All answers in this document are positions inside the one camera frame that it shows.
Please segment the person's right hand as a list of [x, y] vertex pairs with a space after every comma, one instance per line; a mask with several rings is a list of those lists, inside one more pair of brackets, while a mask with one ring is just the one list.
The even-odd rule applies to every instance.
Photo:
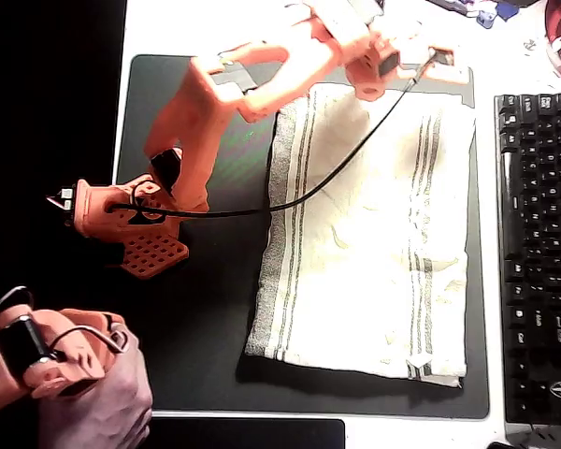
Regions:
[[113, 329], [126, 351], [104, 379], [79, 397], [38, 403], [40, 448], [137, 448], [148, 437], [152, 392], [144, 355], [126, 325]]

